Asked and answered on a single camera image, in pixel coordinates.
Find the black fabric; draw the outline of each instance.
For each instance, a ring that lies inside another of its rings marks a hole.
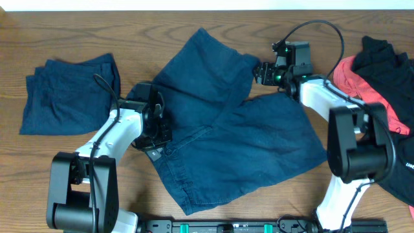
[[[397,151],[397,164],[389,180],[380,186],[401,201],[414,206],[414,135],[391,134]]]
[[[99,74],[120,94],[120,77],[111,54],[79,64],[47,60],[26,77],[27,103],[22,135],[79,135],[100,129],[109,117],[111,95],[99,87]]]
[[[380,93],[398,119],[414,130],[414,69],[408,55],[397,55],[387,41],[368,36],[362,38],[362,46],[352,71]]]
[[[326,160],[299,103],[283,93],[246,100],[258,63],[200,29],[153,80],[164,95],[173,140],[150,159],[185,214],[224,205]]]
[[[395,54],[385,40],[365,36],[363,51],[356,55],[352,71],[384,97],[411,135],[391,133],[397,163],[391,178],[380,186],[401,201],[414,205],[414,69],[408,55]]]

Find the black cable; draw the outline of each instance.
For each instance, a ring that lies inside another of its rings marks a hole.
[[[299,224],[299,227],[302,228],[302,230],[306,231],[305,227],[302,226],[302,224],[300,224],[299,220],[293,216],[292,214],[285,214],[282,215],[277,221],[276,221],[276,226],[279,227],[279,229],[281,230],[281,227],[279,226],[279,222],[280,220],[282,220],[284,217],[291,217],[292,219],[296,220]]]
[[[102,81],[106,87],[104,87],[102,84],[99,83],[99,81],[96,79],[96,77],[98,77],[100,79],[100,81]],[[95,82],[105,91],[107,91],[109,94],[111,94],[113,100],[115,101],[116,104],[116,116],[114,121],[108,126],[107,129],[105,129],[105,131],[98,137],[98,139],[93,143],[93,147],[91,150],[91,155],[89,156],[89,184],[91,185],[91,203],[92,203],[92,233],[95,233],[98,231],[98,221],[96,220],[97,218],[97,212],[98,210],[96,209],[96,195],[95,195],[95,186],[94,186],[94,170],[93,170],[93,157],[95,155],[95,152],[97,149],[99,149],[99,144],[101,143],[102,139],[105,137],[105,135],[109,132],[109,130],[112,129],[112,127],[118,123],[119,121],[119,117],[120,117],[120,106],[118,103],[118,99],[116,97],[115,92],[112,90],[111,86],[106,82],[106,80],[104,78],[102,78],[102,76],[100,76],[99,74],[94,74],[93,75],[93,79],[95,80]]]
[[[352,207],[352,205],[353,205],[353,203],[354,203],[354,201],[355,201],[355,199],[356,199],[356,196],[359,194],[359,192],[361,192],[361,188],[363,187],[363,186],[365,186],[365,185],[369,185],[369,184],[375,184],[375,183],[378,183],[378,182],[380,182],[380,181],[383,181],[383,180],[385,180],[385,179],[388,179],[391,175],[392,175],[392,173],[393,173],[393,170],[394,170],[394,165],[395,165],[395,161],[396,161],[396,157],[397,157],[397,155],[396,155],[396,152],[395,152],[395,146],[394,146],[394,142],[393,142],[393,139],[391,138],[391,134],[389,133],[389,130],[388,130],[388,127],[386,126],[386,124],[384,123],[384,121],[382,121],[381,119],[380,119],[380,117],[379,116],[377,116],[376,114],[374,114],[373,112],[372,112],[372,110],[371,110],[371,108],[368,106],[368,105],[362,105],[362,104],[360,104],[359,102],[357,102],[357,101],[354,101],[350,96],[344,96],[344,95],[342,95],[342,94],[340,94],[339,92],[337,92],[337,91],[335,91],[334,89],[332,89],[330,86],[329,86],[329,83],[328,83],[328,81],[327,81],[327,79],[328,79],[328,77],[330,77],[330,75],[334,72],[334,70],[335,70],[335,68],[338,66],[338,64],[341,62],[341,60],[342,60],[342,57],[343,57],[343,53],[344,53],[344,51],[345,51],[345,42],[344,42],[344,40],[343,40],[343,36],[342,36],[342,34],[341,34],[341,32],[339,31],[339,29],[335,26],[335,25],[333,25],[332,23],[330,23],[330,22],[328,22],[328,21],[325,21],[325,20],[312,20],[312,21],[308,21],[308,22],[305,22],[305,23],[302,23],[301,25],[299,25],[299,26],[297,26],[297,27],[295,27],[293,30],[291,30],[286,36],[285,36],[285,38],[283,38],[281,41],[279,41],[278,42],[278,45],[277,45],[277,47],[276,47],[276,49],[275,50],[277,50],[277,48],[279,47],[279,46],[281,46],[282,44],[284,44],[285,42],[286,42],[286,39],[291,35],[291,34],[293,34],[297,29],[299,29],[299,28],[301,28],[301,27],[303,27],[303,26],[305,26],[305,25],[309,25],[309,24],[311,24],[311,23],[324,23],[324,24],[326,24],[326,25],[329,25],[329,26],[331,26],[337,33],[338,33],[338,36],[339,36],[339,38],[340,38],[340,40],[341,40],[341,53],[340,53],[340,56],[339,56],[339,58],[338,58],[338,61],[335,63],[335,65],[334,65],[334,67],[331,69],[331,71],[329,71],[328,72],[328,74],[323,78],[323,86],[324,87],[326,87],[330,92],[332,92],[332,93],[334,93],[335,95],[337,95],[337,96],[339,96],[340,98],[342,98],[342,99],[344,99],[344,100],[346,100],[346,101],[348,101],[348,102],[350,102],[350,103],[352,103],[352,104],[355,104],[355,105],[357,105],[358,107],[360,107],[361,109],[363,109],[366,113],[368,113],[369,115],[371,115],[373,118],[375,118],[375,120],[377,120],[379,123],[380,123],[380,125],[381,125],[381,127],[382,127],[382,129],[386,132],[386,135],[387,135],[387,138],[388,138],[388,141],[390,142],[390,144],[391,144],[391,150],[392,150],[392,154],[393,154],[393,158],[392,158],[392,163],[391,163],[391,167],[388,169],[388,172],[387,173],[385,173],[381,178],[379,178],[379,179],[377,179],[377,180],[375,180],[375,181],[371,181],[371,182],[368,182],[368,183],[365,183],[365,184],[361,184],[357,189],[356,189],[356,192],[355,192],[355,194],[354,194],[354,196],[353,196],[353,198],[351,199],[351,202],[349,203],[349,205],[348,205],[348,207],[347,207],[347,210],[345,211],[345,214],[343,215],[343,219],[342,219],[342,224],[341,224],[341,228],[340,228],[340,230],[339,230],[339,233],[342,233],[342,231],[343,231],[343,226],[344,226],[344,224],[345,224],[345,220],[346,220],[346,217],[347,217],[347,215],[348,215],[348,212],[349,212],[349,210],[351,209],[351,207]]]

